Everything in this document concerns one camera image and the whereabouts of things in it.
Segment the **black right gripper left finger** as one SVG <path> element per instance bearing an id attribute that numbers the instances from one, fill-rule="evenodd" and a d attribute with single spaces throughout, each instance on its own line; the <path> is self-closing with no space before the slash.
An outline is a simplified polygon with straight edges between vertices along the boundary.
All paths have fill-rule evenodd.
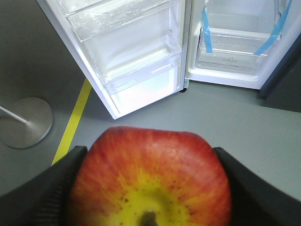
<path id="1" fill-rule="evenodd" d="M 67 200 L 87 154 L 76 146 L 54 165 L 0 197 L 2 226 L 65 226 Z"/>

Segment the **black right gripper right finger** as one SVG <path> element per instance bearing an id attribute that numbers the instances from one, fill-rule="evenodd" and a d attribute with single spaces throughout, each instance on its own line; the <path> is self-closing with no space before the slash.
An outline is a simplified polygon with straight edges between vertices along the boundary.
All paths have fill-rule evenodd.
<path id="1" fill-rule="evenodd" d="M 221 147 L 215 147 L 230 182 L 231 226 L 299 226 L 301 202 L 272 186 Z"/>

